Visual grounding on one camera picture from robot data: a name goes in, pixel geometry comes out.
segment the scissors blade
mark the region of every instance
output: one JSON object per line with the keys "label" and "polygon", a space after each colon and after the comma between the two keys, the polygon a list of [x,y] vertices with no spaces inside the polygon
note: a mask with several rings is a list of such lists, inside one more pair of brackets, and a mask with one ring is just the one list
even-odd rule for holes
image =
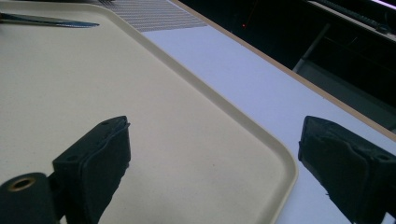
{"label": "scissors blade", "polygon": [[3,22],[18,22],[18,23],[33,23],[49,26],[75,27],[75,28],[89,28],[98,26],[98,23],[86,21],[70,21],[50,17],[38,17],[19,14],[0,13],[0,21]]}

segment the white table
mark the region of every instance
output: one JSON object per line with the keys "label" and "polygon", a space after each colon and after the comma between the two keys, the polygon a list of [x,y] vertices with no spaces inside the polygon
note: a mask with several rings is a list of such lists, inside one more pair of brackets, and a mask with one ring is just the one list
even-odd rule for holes
{"label": "white table", "polygon": [[[211,26],[143,33],[273,134],[295,155],[305,116],[329,119],[396,154],[396,143]],[[349,223],[299,164],[278,223]],[[384,223],[393,223],[387,216]]]}

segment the black clamp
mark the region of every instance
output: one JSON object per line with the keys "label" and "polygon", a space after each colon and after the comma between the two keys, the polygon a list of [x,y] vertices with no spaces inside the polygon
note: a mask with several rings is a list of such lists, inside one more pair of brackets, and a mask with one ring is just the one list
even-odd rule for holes
{"label": "black clamp", "polygon": [[0,223],[98,223],[131,160],[126,117],[105,120],[56,158],[54,173],[20,175],[0,187]]}

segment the metal grate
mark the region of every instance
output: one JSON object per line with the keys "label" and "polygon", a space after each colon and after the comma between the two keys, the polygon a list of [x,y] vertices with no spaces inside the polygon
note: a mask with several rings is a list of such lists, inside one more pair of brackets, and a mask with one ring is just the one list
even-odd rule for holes
{"label": "metal grate", "polygon": [[87,3],[112,10],[140,32],[206,26],[167,0],[88,0]]}

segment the beige tray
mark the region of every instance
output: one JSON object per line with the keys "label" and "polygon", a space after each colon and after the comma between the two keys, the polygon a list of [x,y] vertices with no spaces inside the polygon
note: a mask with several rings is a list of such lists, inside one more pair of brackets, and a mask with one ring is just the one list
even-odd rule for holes
{"label": "beige tray", "polygon": [[0,181],[52,172],[98,122],[126,115],[132,161],[101,223],[272,223],[296,164],[271,134],[117,15],[0,2],[90,29],[0,24]]}

